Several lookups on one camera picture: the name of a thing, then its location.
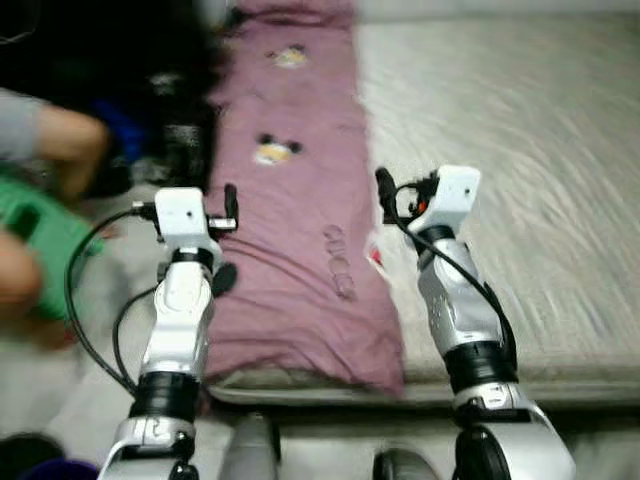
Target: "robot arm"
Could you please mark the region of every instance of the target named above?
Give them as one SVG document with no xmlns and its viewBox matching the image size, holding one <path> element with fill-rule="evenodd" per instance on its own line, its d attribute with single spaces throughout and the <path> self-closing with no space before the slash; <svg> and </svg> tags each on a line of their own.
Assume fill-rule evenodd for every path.
<svg viewBox="0 0 640 480">
<path fill-rule="evenodd" d="M 152 205 L 137 205 L 154 222 L 170 260 L 159 270 L 156 324 L 142 361 L 129 418 L 118 428 L 99 480 L 196 480 L 196 402 L 208 351 L 207 329 L 219 285 L 235 270 L 215 241 L 237 228 L 235 188 L 225 188 L 226 218 L 205 214 L 195 188 L 160 190 Z"/>
<path fill-rule="evenodd" d="M 445 166 L 400 188 L 384 169 L 376 177 L 386 223 L 397 224 L 419 255 L 418 288 L 462 427 L 457 477 L 573 480 L 575 465 L 566 446 L 518 383 L 515 341 L 497 298 L 483 284 L 468 247 L 456 240 L 475 200 L 480 172 Z M 411 216 L 405 218 L 395 204 L 403 188 L 417 193 Z"/>
</svg>

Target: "cartoon print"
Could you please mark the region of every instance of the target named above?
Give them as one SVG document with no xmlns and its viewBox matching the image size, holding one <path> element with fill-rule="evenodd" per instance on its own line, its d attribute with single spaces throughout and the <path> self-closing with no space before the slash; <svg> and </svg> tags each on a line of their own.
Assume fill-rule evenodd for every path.
<svg viewBox="0 0 640 480">
<path fill-rule="evenodd" d="M 258 149 L 254 158 L 261 165 L 280 165 L 301 151 L 302 145 L 299 142 L 279 143 L 273 135 L 263 133 L 258 137 Z"/>
<path fill-rule="evenodd" d="M 291 45 L 280 53 L 270 53 L 269 57 L 280 68 L 295 69 L 304 66 L 307 63 L 307 55 L 304 45 Z"/>
</svg>

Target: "black cable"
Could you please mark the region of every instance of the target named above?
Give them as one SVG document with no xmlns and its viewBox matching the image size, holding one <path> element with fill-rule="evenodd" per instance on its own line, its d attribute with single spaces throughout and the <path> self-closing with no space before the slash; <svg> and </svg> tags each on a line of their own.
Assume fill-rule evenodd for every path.
<svg viewBox="0 0 640 480">
<path fill-rule="evenodd" d="M 127 210 L 125 212 L 120 212 L 112 215 L 96 225 L 96 227 L 82 239 L 80 244 L 73 251 L 64 275 L 64 299 L 67 305 L 69 320 L 71 321 L 71 325 L 73 326 L 73 330 L 75 331 L 78 340 L 80 340 L 83 348 L 87 351 L 93 361 L 96 362 L 100 366 L 100 368 L 102 368 L 102 370 L 104 370 L 111 378 L 118 382 L 122 386 L 122 388 L 127 390 L 132 396 L 135 396 L 136 393 L 135 385 L 132 386 L 127 383 L 127 381 L 122 376 L 120 376 L 118 372 L 116 372 L 104 358 L 102 358 L 102 356 L 95 350 L 95 348 L 93 348 L 93 345 L 91 345 L 91 342 L 84 333 L 84 329 L 82 328 L 80 320 L 78 319 L 78 312 L 76 311 L 76 307 L 73 302 L 73 273 L 76 262 L 84 252 L 87 245 L 89 245 L 89 243 L 93 241 L 98 233 L 100 233 L 103 229 L 105 229 L 112 223 L 120 220 L 121 218 L 134 216 L 137 214 L 138 211 L 135 209 Z"/>
<path fill-rule="evenodd" d="M 125 316 L 127 315 L 127 312 L 133 306 L 133 304 L 136 303 L 138 300 L 146 297 L 150 293 L 154 292 L 155 290 L 156 290 L 156 285 L 154 285 L 153 287 L 147 288 L 146 290 L 143 290 L 142 292 L 138 293 L 136 296 L 127 300 L 127 303 L 124 304 L 124 307 L 122 307 L 122 309 L 120 310 L 120 313 L 118 313 L 118 317 L 116 318 L 116 321 L 113 324 L 113 329 L 111 330 L 111 340 L 113 342 L 113 354 L 116 357 L 116 364 L 118 365 L 118 369 L 120 370 L 120 374 L 122 375 L 122 378 L 124 379 L 124 381 L 127 382 L 129 386 L 131 386 L 133 389 L 137 388 L 136 382 L 134 382 L 133 378 L 131 378 L 131 375 L 129 375 L 129 372 L 127 371 L 127 367 L 124 364 L 124 361 L 122 360 L 122 354 L 120 353 L 120 326 L 122 325 L 122 321 L 124 320 Z"/>
<path fill-rule="evenodd" d="M 465 270 L 464 267 L 462 267 L 459 263 L 457 263 L 453 258 L 449 257 L 446 253 L 444 253 L 440 249 L 438 249 L 431 242 L 428 242 L 424 238 L 421 238 L 418 235 L 416 235 L 415 233 L 413 233 L 411 230 L 409 230 L 409 227 L 407 227 L 402 222 L 402 220 L 400 219 L 400 216 L 398 215 L 398 208 L 397 208 L 397 206 L 395 204 L 396 195 L 398 194 L 398 191 L 400 189 L 402 189 L 402 188 L 404 188 L 404 187 L 397 188 L 396 191 L 395 191 L 394 196 L 392 197 L 393 200 L 389 200 L 389 202 L 388 202 L 389 203 L 388 210 L 391 213 L 391 218 L 393 219 L 394 223 L 400 228 L 400 230 L 402 230 L 402 232 L 405 235 L 408 235 L 413 241 L 419 243 L 425 249 L 429 250 L 432 254 L 440 257 L 445 262 L 447 262 L 449 265 L 451 265 L 460 275 L 462 275 L 462 277 L 467 282 L 469 282 L 471 284 L 471 286 L 491 306 L 491 308 L 496 312 L 496 315 L 498 315 L 498 318 L 500 319 L 500 323 L 502 325 L 510 325 L 509 321 L 507 320 L 507 317 L 505 316 L 504 312 L 502 311 L 502 308 L 500 307 L 500 304 L 498 304 L 495 301 L 495 299 L 489 294 L 489 292 L 487 292 L 487 290 L 480 284 L 480 282 L 478 282 L 478 280 L 476 280 L 473 277 L 473 275 L 471 275 L 467 270 Z"/>
</svg>

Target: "mattress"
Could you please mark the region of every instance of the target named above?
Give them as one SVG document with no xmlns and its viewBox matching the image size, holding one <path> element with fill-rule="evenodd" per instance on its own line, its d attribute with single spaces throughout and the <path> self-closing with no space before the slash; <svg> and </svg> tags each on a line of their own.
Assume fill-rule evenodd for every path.
<svg viewBox="0 0 640 480">
<path fill-rule="evenodd" d="M 359 27 L 372 169 L 483 172 L 462 237 L 500 297 L 520 377 L 558 405 L 640 401 L 640 37 L 634 16 L 475 18 Z M 379 242 L 405 342 L 405 401 L 450 398 L 415 254 Z M 229 401 L 385 403 L 313 376 L 236 374 Z"/>
</svg>

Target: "bed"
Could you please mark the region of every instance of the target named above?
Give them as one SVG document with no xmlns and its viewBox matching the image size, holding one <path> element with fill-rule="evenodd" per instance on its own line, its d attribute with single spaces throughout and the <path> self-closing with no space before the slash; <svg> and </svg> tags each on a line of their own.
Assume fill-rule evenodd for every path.
<svg viewBox="0 0 640 480">
<path fill-rule="evenodd" d="M 548 405 L 640 400 L 637 25 L 604 15 L 357 29 L 370 169 L 400 181 L 445 163 L 482 170 L 462 235 L 511 319 L 521 380 Z M 278 368 L 231 372 L 210 392 L 234 403 L 446 404 L 415 255 L 395 230 L 378 233 L 404 340 L 400 400 Z"/>
</svg>

